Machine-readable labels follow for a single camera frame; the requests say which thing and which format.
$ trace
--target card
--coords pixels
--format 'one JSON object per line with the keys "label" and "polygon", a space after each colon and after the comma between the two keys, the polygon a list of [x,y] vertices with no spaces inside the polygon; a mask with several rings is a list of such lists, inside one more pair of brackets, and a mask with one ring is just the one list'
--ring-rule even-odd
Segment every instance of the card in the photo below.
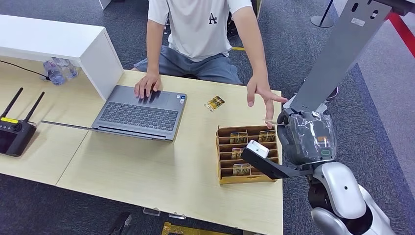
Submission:
{"label": "card", "polygon": [[230,143],[246,143],[248,133],[246,132],[233,132],[231,133]]}
{"label": "card", "polygon": [[231,159],[241,159],[241,154],[245,148],[233,148]]}
{"label": "card", "polygon": [[251,164],[234,164],[233,165],[233,176],[238,175],[251,175]]}
{"label": "card", "polygon": [[209,102],[205,104],[205,107],[213,112],[224,103],[225,101],[223,99],[221,99],[219,96],[215,96],[215,98],[209,100]]}
{"label": "card", "polygon": [[275,142],[275,130],[260,131],[258,142]]}

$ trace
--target yellow label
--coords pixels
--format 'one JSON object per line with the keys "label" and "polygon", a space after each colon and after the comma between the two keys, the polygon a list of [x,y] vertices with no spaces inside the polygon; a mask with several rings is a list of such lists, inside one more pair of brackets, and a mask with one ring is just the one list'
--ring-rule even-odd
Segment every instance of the yellow label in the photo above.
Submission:
{"label": "yellow label", "polygon": [[14,124],[16,124],[16,123],[18,123],[18,122],[19,122],[19,121],[17,121],[17,120],[10,119],[10,118],[6,118],[6,117],[2,117],[0,120],[2,120],[2,121],[7,121],[7,122],[11,122],[11,123],[14,123]]}

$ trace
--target cardboard organizer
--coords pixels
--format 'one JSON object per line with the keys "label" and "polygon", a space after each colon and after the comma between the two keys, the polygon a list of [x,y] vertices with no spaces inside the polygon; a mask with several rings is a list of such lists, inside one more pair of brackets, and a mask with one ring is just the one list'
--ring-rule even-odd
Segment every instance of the cardboard organizer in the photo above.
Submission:
{"label": "cardboard organizer", "polygon": [[[243,126],[243,127],[225,127],[219,128],[216,132],[216,149],[218,153],[218,174],[219,184],[235,184],[235,183],[250,183],[250,182],[266,182],[276,181],[264,175],[261,171],[251,166],[250,175],[233,176],[234,164],[248,163],[243,159],[231,159],[233,148],[244,148],[251,140],[258,141],[259,132],[268,130],[267,126]],[[247,142],[231,144],[231,133],[233,132],[247,132]],[[279,155],[277,149],[277,137],[274,142],[260,143],[267,147],[270,152],[268,159],[279,164]]]}

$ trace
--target yellow tape on floor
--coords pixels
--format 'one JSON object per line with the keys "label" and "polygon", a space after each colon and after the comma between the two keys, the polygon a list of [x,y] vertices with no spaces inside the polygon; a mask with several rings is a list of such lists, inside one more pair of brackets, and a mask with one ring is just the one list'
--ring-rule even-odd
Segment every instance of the yellow tape on floor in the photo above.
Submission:
{"label": "yellow tape on floor", "polygon": [[169,235],[172,234],[182,234],[182,235],[230,235],[230,234],[223,234],[218,232],[206,231],[201,229],[192,229],[182,226],[172,225],[169,222],[165,222],[163,226],[163,231],[161,235]]}
{"label": "yellow tape on floor", "polygon": [[232,47],[232,50],[245,50],[243,47]]}

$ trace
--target controller screen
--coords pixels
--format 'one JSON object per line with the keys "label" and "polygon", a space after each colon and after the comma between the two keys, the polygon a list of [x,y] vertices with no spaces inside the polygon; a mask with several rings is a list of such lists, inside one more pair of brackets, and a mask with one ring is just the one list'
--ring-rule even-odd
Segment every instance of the controller screen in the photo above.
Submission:
{"label": "controller screen", "polygon": [[0,131],[0,153],[6,153],[17,134],[6,131]]}

